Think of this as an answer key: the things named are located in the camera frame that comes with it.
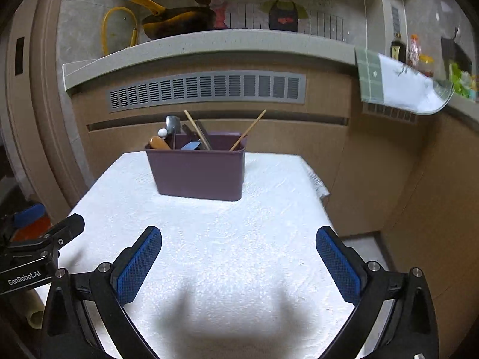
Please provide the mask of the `white lace tablecloth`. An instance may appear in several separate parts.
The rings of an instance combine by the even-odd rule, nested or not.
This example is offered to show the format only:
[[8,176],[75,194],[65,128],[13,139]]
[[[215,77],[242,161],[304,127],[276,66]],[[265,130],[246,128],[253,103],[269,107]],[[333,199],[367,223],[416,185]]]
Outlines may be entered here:
[[145,153],[126,153],[74,211],[85,228],[59,258],[72,273],[161,230],[126,307],[161,358],[317,358],[352,312],[317,253],[330,219],[298,156],[247,154],[242,198],[222,202],[160,194]]

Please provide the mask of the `white ball handle ladle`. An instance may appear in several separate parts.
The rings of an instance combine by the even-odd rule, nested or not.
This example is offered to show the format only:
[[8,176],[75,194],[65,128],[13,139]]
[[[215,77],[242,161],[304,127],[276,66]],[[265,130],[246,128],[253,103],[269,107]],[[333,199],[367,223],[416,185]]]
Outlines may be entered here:
[[166,128],[161,128],[158,132],[157,132],[157,135],[162,138],[162,139],[165,139],[168,135],[168,131]]

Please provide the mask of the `blue plastic spoon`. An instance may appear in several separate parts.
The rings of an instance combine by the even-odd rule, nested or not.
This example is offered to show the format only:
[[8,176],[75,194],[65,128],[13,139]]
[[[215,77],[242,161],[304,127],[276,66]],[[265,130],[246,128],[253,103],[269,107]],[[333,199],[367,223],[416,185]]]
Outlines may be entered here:
[[181,147],[182,150],[194,151],[201,148],[201,141],[191,141]]

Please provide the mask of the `yellow rimmed glass lid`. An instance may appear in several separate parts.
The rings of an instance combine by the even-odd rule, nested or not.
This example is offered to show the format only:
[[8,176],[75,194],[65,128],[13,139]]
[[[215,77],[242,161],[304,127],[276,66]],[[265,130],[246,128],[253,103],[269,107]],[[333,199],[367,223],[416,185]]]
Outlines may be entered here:
[[132,10],[113,7],[101,23],[101,49],[104,56],[138,44],[139,25]]

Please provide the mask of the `yellow handled dark pan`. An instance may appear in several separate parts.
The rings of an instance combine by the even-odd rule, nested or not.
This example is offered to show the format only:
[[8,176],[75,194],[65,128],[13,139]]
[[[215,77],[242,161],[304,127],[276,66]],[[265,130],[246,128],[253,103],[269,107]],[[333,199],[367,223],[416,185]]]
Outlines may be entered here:
[[188,33],[213,30],[216,14],[208,7],[166,8],[153,0],[127,0],[150,11],[141,21],[145,35],[152,41]]

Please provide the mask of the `wooden chopstick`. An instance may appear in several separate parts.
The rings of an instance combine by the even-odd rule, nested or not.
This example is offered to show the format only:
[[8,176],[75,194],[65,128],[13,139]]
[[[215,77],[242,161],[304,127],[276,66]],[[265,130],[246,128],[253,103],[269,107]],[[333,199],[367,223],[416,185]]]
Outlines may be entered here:
[[235,151],[235,149],[242,143],[242,141],[247,137],[250,131],[258,124],[258,122],[265,116],[267,110],[264,109],[257,118],[248,126],[246,131],[235,141],[235,143],[230,147],[230,152]]
[[198,127],[198,125],[196,124],[196,122],[192,118],[191,114],[187,110],[184,111],[184,114],[187,117],[187,120],[190,121],[190,123],[192,124],[196,133],[200,136],[202,144],[204,145],[204,149],[208,150],[208,151],[211,151],[212,147],[211,147],[210,141],[207,139],[207,137],[203,133],[203,131]]

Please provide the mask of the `green white dish towel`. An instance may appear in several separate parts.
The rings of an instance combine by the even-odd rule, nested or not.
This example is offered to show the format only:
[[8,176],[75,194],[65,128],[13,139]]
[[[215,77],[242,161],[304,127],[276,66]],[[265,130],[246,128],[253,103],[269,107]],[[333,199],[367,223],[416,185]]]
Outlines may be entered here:
[[356,47],[360,99],[419,116],[436,114],[454,94],[451,82],[435,80],[382,54]]

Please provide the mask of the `wooden spoon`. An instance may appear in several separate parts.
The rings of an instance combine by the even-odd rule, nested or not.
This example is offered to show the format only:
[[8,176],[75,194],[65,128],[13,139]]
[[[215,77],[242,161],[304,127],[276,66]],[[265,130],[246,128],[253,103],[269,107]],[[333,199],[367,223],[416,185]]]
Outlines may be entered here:
[[155,135],[149,140],[149,146],[151,149],[156,150],[171,150],[170,145],[160,136]]

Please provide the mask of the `maroon plastic utensil holder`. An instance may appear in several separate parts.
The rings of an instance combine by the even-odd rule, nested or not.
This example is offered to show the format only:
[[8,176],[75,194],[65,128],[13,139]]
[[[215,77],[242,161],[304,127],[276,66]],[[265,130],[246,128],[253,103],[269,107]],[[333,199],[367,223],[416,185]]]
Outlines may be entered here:
[[246,140],[235,150],[239,132],[212,132],[210,150],[184,150],[191,141],[176,136],[175,150],[145,148],[157,191],[163,195],[219,201],[242,198]]

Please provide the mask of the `black smiley handle fork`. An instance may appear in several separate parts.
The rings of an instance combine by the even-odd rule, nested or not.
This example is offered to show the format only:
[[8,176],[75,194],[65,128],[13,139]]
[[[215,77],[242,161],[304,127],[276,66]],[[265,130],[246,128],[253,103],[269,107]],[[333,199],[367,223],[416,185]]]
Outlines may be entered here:
[[189,137],[191,137],[191,138],[194,138],[194,139],[197,138],[197,133],[194,132],[194,131],[192,131],[191,128],[190,128],[188,125],[183,124],[183,125],[181,126],[181,129],[182,129],[182,131],[185,133],[185,135],[187,135],[187,136],[189,136]]

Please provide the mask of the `black handled metal spoon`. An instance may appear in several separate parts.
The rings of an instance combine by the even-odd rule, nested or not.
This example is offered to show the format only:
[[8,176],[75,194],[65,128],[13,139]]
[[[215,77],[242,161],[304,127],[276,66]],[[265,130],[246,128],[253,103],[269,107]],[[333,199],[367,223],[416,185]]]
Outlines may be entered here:
[[212,147],[212,144],[210,142],[210,137],[209,137],[209,134],[207,132],[207,130],[205,130],[203,124],[201,123],[200,120],[197,120],[196,121],[196,131],[197,131],[197,134],[200,135],[201,137],[201,141],[202,141],[202,144],[204,144],[204,147],[206,150],[212,150],[213,147]]

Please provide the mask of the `red patterned bottle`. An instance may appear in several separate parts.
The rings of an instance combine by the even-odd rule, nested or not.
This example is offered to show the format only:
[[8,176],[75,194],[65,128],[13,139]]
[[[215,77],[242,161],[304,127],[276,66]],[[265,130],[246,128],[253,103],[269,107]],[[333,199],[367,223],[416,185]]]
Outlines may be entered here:
[[410,36],[410,45],[408,47],[408,64],[416,70],[419,66],[420,55],[421,46],[419,42],[419,37],[416,34],[412,34]]

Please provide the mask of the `dark sauce bottle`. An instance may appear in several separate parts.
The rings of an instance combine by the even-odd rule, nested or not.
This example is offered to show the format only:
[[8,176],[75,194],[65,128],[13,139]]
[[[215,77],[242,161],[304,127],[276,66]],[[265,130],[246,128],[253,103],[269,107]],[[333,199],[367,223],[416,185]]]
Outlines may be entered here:
[[391,41],[390,57],[403,64],[407,63],[407,47],[400,38]]

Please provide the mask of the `yellow lidded jar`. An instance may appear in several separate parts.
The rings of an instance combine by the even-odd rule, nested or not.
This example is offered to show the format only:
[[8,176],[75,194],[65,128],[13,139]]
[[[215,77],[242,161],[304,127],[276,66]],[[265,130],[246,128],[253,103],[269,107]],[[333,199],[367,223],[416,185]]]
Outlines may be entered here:
[[434,76],[434,59],[426,54],[419,55],[419,72],[432,78]]

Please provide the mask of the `small grey vent grille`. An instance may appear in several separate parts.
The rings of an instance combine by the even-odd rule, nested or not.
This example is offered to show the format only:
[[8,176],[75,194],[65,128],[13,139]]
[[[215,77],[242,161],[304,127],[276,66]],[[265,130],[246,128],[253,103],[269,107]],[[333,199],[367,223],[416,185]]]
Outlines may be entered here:
[[363,102],[362,112],[394,121],[401,121],[413,125],[417,124],[417,116],[414,113],[381,104]]

